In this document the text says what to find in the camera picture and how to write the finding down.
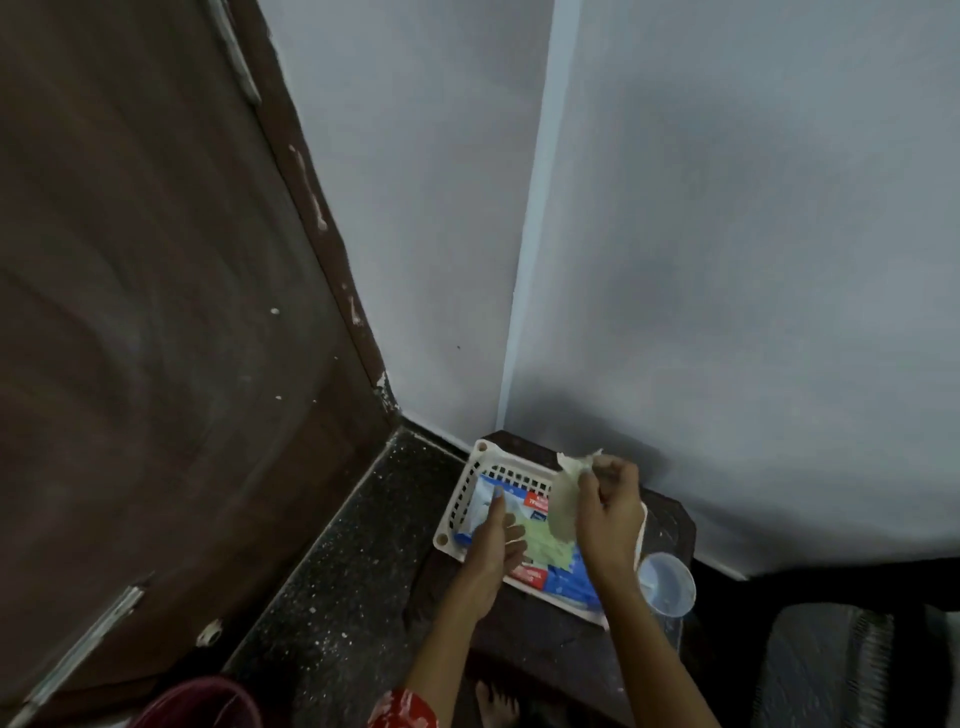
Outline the person's right hand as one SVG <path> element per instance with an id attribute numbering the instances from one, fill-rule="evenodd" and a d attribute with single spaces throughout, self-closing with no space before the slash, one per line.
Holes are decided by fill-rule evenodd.
<path id="1" fill-rule="evenodd" d="M 645 522 L 639 468 L 602 454 L 593 464 L 601 489 L 601 514 L 577 517 L 577 546 L 597 591 L 636 580 L 636 546 Z"/>

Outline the pale green plastic glove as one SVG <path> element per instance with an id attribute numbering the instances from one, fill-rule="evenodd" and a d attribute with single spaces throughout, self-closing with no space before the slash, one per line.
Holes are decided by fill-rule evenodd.
<path id="1" fill-rule="evenodd" d="M 552 536 L 560 542 L 573 544 L 577 533 L 579 480 L 593 470 L 594 461 L 603 450 L 582 457 L 557 453 L 559 470 L 553 476 L 548 494 L 547 524 Z"/>

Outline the person's left forearm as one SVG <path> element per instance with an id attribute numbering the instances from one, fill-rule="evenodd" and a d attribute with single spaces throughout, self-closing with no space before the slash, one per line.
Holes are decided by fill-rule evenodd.
<path id="1" fill-rule="evenodd" d="M 431 708 L 439 728 L 451 726 L 474 631 L 496 597 L 495 591 L 453 584 L 403 680 L 402 687 Z"/>

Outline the person's right forearm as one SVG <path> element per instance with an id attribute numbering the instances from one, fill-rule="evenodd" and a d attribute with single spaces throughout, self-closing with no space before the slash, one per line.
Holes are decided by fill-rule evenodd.
<path id="1" fill-rule="evenodd" d="M 668 642 L 627 563 L 588 566 L 601 601 L 635 728 L 721 728 Z"/>

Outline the white plastic basket tray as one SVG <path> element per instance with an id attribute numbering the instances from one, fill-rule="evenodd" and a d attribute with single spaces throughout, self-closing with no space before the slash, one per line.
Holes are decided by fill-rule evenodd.
<path id="1" fill-rule="evenodd" d="M 557 455 L 549 456 L 547 465 L 544 466 L 522 456 L 510 454 L 492 440 L 477 440 L 437 526 L 433 537 L 434 547 L 456 561 L 464 562 L 469 548 L 454 540 L 454 532 L 462 523 L 479 476 L 486 475 L 504 483 L 520 486 L 528 491 L 545 495 L 548 499 L 551 481 L 559 469 Z M 598 611 L 579 609 L 568 601 L 514 581 L 510 574 L 503 579 L 503 582 L 535 600 L 549 603 L 582 621 L 597 625 L 604 630 L 609 629 L 602 608 Z"/>

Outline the pale green glove stack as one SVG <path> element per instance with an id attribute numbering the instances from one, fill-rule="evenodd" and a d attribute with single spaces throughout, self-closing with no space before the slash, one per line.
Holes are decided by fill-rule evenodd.
<path id="1" fill-rule="evenodd" d="M 515 523 L 524 528 L 524 555 L 529 562 L 567 573 L 573 571 L 577 539 L 574 521 L 533 511 L 515 515 Z"/>

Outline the blue and red glove packet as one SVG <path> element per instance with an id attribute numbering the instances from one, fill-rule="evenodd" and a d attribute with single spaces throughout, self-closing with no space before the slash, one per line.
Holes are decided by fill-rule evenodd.
<path id="1" fill-rule="evenodd" d="M 548 512 L 546 495 L 481 474 L 474 486 L 462 522 L 454 532 L 454 540 L 457 544 L 465 548 L 471 545 L 474 530 L 486 520 L 496 487 L 503 488 L 508 511 L 514 516 L 529 515 L 533 511 Z M 524 562 L 510 574 L 510 578 L 537 592 L 570 602 L 579 609 L 598 611 L 601 608 L 599 598 L 590 582 L 577 546 L 574 557 L 573 570 L 566 572 L 551 566 L 531 563 L 524 555 Z"/>

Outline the clear plastic cup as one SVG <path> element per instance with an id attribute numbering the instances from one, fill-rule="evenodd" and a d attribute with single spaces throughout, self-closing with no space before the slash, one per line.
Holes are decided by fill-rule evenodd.
<path id="1" fill-rule="evenodd" d="M 690 569 L 672 554 L 654 552 L 641 558 L 637 577 L 644 600 L 669 645 L 680 652 L 685 618 L 697 600 Z"/>

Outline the dark brown wooden stool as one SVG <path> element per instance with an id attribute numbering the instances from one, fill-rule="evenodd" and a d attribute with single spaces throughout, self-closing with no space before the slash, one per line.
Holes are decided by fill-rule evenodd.
<path id="1" fill-rule="evenodd" d="M 500 429 L 483 439 L 510 455 L 557 470 L 556 451 Z M 678 500 L 645 485 L 647 507 L 642 556 L 670 553 L 691 565 L 696 526 Z M 404 609 L 406 626 L 426 626 L 439 607 L 460 562 L 432 545 L 414 577 Z M 516 680 L 531 695 L 563 695 L 591 709 L 609 722 L 633 728 L 634 720 L 622 684 L 613 642 L 602 626 L 591 624 L 557 606 L 521 591 L 508 579 L 489 614 L 480 621 L 472 640 L 470 667 L 474 673 L 493 671 Z M 655 614 L 670 646 L 684 666 L 687 619 Z"/>

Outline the person's foot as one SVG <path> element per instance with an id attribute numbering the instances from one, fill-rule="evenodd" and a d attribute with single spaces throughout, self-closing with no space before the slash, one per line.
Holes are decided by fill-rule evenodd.
<path id="1" fill-rule="evenodd" d="M 519 699 L 483 681 L 476 682 L 474 695 L 482 728 L 520 728 L 522 704 Z"/>

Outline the black chair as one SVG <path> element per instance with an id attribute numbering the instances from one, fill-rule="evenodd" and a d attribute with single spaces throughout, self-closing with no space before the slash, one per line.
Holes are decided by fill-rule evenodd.
<path id="1" fill-rule="evenodd" d="M 790 606 L 960 611 L 960 557 L 791 568 L 746 580 L 695 560 L 692 573 L 698 597 L 685 627 L 686 664 L 725 728 L 751 728 L 766 642 L 774 620 Z"/>

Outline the red patterned sleeve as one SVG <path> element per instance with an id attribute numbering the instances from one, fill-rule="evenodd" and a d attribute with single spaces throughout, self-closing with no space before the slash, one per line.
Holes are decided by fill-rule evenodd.
<path id="1" fill-rule="evenodd" d="M 440 728 L 435 711 L 407 688 L 383 694 L 367 719 L 366 728 Z"/>

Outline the grey striped cloth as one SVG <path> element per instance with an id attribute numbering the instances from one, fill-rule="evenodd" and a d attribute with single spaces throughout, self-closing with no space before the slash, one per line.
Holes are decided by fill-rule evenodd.
<path id="1" fill-rule="evenodd" d="M 784 609 L 766 641 L 750 728 L 960 728 L 960 611 Z"/>

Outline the red plastic bucket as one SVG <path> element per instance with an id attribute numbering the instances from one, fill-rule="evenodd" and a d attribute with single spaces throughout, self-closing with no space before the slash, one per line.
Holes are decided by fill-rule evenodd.
<path id="1" fill-rule="evenodd" d="M 264 728 L 264 723 L 246 688 L 223 675 L 209 675 L 165 690 L 126 728 Z"/>

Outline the brown wooden door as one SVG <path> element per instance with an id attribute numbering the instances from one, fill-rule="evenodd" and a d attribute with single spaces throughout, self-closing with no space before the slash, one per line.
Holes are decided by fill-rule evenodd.
<path id="1" fill-rule="evenodd" d="M 0 728 L 111 720 L 226 659 L 384 444 L 382 362 L 266 22 L 0 0 Z"/>

